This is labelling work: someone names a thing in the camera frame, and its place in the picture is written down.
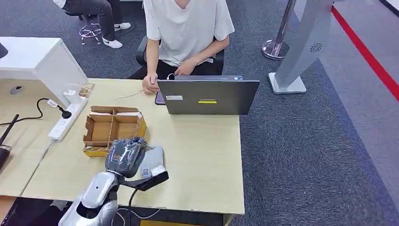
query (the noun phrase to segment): power strip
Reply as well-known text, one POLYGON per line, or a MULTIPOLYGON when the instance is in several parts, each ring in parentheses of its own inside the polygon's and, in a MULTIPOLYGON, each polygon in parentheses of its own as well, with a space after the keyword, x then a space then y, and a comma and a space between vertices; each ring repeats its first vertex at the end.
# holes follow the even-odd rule
POLYGON ((57 124, 53 127, 50 131, 48 136, 51 139, 56 140, 57 142, 61 142, 65 137, 66 133, 72 127, 73 123, 76 121, 80 113, 82 112, 83 108, 88 103, 88 98, 82 98, 82 102, 78 104, 70 104, 69 107, 66 109, 67 111, 72 113, 72 116, 69 119, 60 118, 57 124))

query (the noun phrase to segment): laptop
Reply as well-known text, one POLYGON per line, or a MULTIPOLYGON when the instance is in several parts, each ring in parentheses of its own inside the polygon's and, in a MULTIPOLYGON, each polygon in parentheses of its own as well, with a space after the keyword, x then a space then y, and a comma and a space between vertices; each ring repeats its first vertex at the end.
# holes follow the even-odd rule
POLYGON ((159 80, 170 114, 248 114, 259 81, 242 76, 176 76, 159 80))

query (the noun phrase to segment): yellow tape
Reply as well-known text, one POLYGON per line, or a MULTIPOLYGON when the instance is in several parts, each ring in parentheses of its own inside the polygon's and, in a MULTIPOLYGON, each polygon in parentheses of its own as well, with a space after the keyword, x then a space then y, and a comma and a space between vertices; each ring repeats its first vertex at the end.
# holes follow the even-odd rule
POLYGON ((217 101, 198 101, 198 104, 217 104, 217 101))

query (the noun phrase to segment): white t-shirt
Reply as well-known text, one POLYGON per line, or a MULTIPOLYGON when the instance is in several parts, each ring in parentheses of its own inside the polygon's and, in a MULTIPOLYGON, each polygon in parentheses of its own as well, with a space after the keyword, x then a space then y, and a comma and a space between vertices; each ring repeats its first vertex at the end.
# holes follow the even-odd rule
POLYGON ((191 0, 184 9, 175 0, 144 0, 144 10, 147 37, 161 40, 160 60, 175 67, 234 32, 226 0, 191 0))
POLYGON ((60 8, 63 8, 66 0, 53 0, 55 4, 57 4, 60 8))

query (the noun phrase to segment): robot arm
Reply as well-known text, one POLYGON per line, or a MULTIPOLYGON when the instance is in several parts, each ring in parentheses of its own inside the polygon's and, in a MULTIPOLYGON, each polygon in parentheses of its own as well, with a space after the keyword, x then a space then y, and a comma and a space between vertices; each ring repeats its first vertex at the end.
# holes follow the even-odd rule
POLYGON ((68 209, 59 226, 109 226, 118 211, 120 185, 146 191, 169 179, 165 168, 152 170, 152 176, 126 181, 137 173, 148 145, 142 138, 114 141, 106 158, 106 171, 98 173, 68 209))

